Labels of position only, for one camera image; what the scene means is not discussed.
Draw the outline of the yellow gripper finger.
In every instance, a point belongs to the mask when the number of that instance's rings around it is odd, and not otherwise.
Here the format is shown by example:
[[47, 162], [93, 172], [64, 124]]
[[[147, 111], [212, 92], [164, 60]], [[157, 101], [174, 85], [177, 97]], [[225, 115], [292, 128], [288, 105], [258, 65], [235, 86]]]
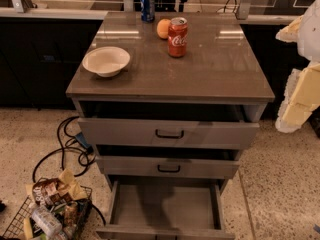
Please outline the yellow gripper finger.
[[296, 42], [301, 21], [302, 16], [297, 17], [289, 25], [279, 30], [275, 38], [287, 43]]
[[300, 129], [319, 106], [320, 64], [310, 63], [303, 70], [293, 69], [278, 110], [276, 129], [282, 133]]

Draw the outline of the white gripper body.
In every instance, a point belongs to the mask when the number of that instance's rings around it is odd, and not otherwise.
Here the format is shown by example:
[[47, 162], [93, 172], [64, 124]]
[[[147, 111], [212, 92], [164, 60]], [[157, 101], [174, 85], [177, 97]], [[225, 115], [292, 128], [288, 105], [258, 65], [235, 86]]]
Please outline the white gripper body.
[[320, 61], [320, 0], [315, 0], [302, 17], [297, 48], [300, 56], [309, 61]]

